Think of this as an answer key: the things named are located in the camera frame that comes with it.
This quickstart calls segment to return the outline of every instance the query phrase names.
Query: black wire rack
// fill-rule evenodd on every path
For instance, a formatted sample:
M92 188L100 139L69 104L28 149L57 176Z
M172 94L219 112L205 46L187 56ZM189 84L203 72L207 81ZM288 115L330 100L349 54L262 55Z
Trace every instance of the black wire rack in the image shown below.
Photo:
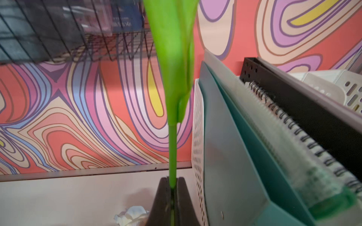
M96 21L97 32L85 32L74 5L87 1ZM152 34L141 2L142 26L124 28L122 8L125 0L0 0L0 64L52 61L100 61L134 59L156 55ZM105 31L99 5L112 8L118 17L117 32Z

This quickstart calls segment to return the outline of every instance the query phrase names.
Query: white desk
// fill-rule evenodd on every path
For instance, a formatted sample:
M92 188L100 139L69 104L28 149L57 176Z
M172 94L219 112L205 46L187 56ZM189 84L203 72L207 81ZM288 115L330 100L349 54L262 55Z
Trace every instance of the white desk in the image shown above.
M0 182L0 225L115 226L126 208L151 210L157 186L168 171L149 171ZM177 170L194 203L192 169Z

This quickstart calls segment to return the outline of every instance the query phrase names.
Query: crumpled paper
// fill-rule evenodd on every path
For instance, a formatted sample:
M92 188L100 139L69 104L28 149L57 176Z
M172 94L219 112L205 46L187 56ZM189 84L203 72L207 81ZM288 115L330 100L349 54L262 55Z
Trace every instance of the crumpled paper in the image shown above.
M142 206L133 206L114 215L114 220L119 226L143 226L147 222L149 213Z

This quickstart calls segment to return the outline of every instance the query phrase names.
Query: white plastic file organizer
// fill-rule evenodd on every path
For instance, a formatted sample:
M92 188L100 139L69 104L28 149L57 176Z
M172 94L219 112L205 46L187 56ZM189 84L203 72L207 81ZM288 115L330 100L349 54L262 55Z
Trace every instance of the white plastic file organizer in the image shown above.
M362 75L347 70L289 74L362 115Z
M202 226L209 226L206 215L205 195L204 195L204 102L199 86L199 79L195 80L194 94L194 116L192 126L192 149L191 163L194 170L195 186L198 196L199 213L198 220Z

